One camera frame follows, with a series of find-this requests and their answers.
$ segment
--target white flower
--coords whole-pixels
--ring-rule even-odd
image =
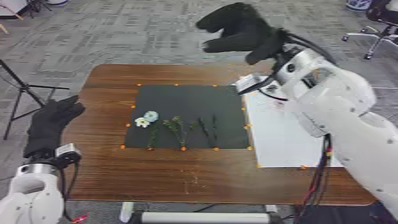
[[[149,125],[149,121],[145,120],[143,117],[138,117],[138,118],[134,119],[134,125],[136,125],[136,127],[142,127],[142,128],[147,127],[147,125]]]
[[[158,112],[156,111],[147,111],[143,114],[143,118],[149,122],[154,122],[158,120]]]

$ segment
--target wire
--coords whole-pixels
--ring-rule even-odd
[[[205,209],[209,209],[211,207],[214,207],[216,204],[207,205],[204,208],[197,209],[193,212],[202,212]]]
[[[60,194],[62,194],[62,197],[63,197],[63,217],[65,217],[69,222],[72,222],[72,218],[70,218],[69,213],[65,211],[65,202],[67,202],[67,199],[69,199],[70,190],[72,190],[72,186],[74,186],[74,182],[76,182],[78,167],[79,167],[79,164],[74,163],[74,173],[72,173],[72,179],[70,179],[70,184],[69,184],[69,187],[67,187],[67,191],[65,191],[65,173],[63,173],[63,169],[58,169],[58,174],[60,174]]]
[[[74,183],[76,183],[76,179],[78,179],[78,168],[79,168],[79,164],[74,163],[74,174],[72,174],[72,178],[70,178],[70,184],[69,184],[69,187],[67,187],[65,199],[69,199],[69,196],[70,196],[70,190],[72,190]]]
[[[330,134],[325,135],[323,137],[323,145],[321,145],[321,158],[319,158],[319,163],[316,166],[316,171],[314,171],[314,176],[312,176],[312,181],[309,185],[309,191],[303,196],[303,203],[301,203],[301,211],[298,213],[298,216],[294,217],[294,224],[298,224],[301,217],[307,215],[307,210],[309,207],[314,208],[317,207],[323,193],[325,193],[325,185],[326,185],[326,179],[330,175],[330,169],[326,169],[326,174],[325,174],[325,180],[323,180],[323,173],[325,173],[325,168],[330,165],[330,152],[332,152],[332,137]]]
[[[309,47],[325,57],[325,59],[332,62],[332,64],[337,64],[335,63],[335,60],[332,58],[332,55],[328,54],[326,50],[317,46],[317,44],[314,42],[310,42],[303,37],[300,37],[296,34],[293,33],[287,33],[289,37],[293,37],[294,39],[298,39],[300,41],[296,40],[291,40],[298,45],[301,45],[303,47]]]
[[[285,98],[275,97],[275,96],[271,96],[268,93],[264,93],[264,91],[262,91],[261,89],[257,89],[257,92],[259,92],[264,96],[268,96],[273,100],[287,101]]]

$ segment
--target gray carpet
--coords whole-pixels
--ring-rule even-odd
[[[0,56],[22,80],[35,84],[65,86],[54,98],[76,94],[99,64],[207,64],[241,60],[241,54],[204,54],[200,43],[209,35],[195,30],[193,23],[227,0],[70,0],[62,8],[46,10],[24,21],[0,21],[10,34],[0,33]],[[398,110],[398,49],[381,45],[371,61],[362,60],[371,40],[351,38],[341,42],[344,32],[358,31],[367,21],[362,13],[344,9],[342,0],[250,0],[271,25],[282,26],[307,37],[330,51],[342,68],[369,80],[378,94],[374,111],[390,116]],[[0,80],[0,134],[10,113],[15,89]],[[35,108],[22,98],[19,112]],[[21,164],[30,118],[12,126],[10,139],[0,140],[0,179],[14,174]],[[0,197],[6,192],[0,182]],[[79,202],[72,211],[92,212],[86,223],[115,223],[118,205]],[[165,210],[188,211],[197,207],[152,204]],[[261,210],[261,206],[239,207],[239,212]]]

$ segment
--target black chair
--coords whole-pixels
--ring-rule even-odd
[[[392,28],[398,27],[398,11],[388,11],[385,5],[390,0],[373,0],[369,9],[365,10],[365,17],[371,21],[376,21],[387,25],[383,31],[380,32],[371,26],[365,26],[358,33],[346,33],[342,36],[342,41],[348,41],[349,36],[365,36],[376,38],[374,43],[369,47],[364,59],[371,59],[376,47],[381,42],[387,42],[394,47],[398,47],[398,32],[392,33]]]

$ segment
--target table leg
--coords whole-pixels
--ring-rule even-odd
[[[133,214],[133,202],[122,202],[118,219],[124,223],[127,223],[131,214]]]

